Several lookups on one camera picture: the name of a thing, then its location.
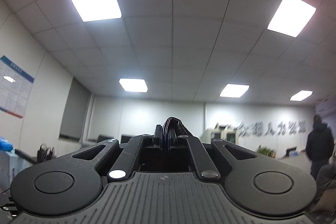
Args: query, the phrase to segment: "silver screw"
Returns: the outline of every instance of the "silver screw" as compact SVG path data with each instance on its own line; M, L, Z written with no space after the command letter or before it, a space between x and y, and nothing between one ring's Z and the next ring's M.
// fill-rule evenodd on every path
M113 170L109 172L109 176L113 179L121 179L126 176L126 172L123 170Z
M201 173L201 175L207 179L213 179L218 176L218 173L214 170L205 170Z

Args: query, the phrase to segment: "wall poster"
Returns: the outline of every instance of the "wall poster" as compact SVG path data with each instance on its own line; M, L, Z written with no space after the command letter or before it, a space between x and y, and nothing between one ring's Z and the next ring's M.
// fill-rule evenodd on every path
M0 110L23 118L33 83L33 77L6 56L2 56L0 58Z

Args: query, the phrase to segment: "dark hair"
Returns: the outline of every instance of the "dark hair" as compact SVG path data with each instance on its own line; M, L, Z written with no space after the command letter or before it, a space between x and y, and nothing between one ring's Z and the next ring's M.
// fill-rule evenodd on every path
M314 116L314 122L322 123L321 116L320 116L320 115L315 115L315 116Z

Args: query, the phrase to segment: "blue object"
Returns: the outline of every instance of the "blue object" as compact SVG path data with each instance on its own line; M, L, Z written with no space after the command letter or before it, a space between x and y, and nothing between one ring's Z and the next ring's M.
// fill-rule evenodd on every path
M5 138L0 137L0 150L1 151L12 151L13 150L13 145L8 142Z

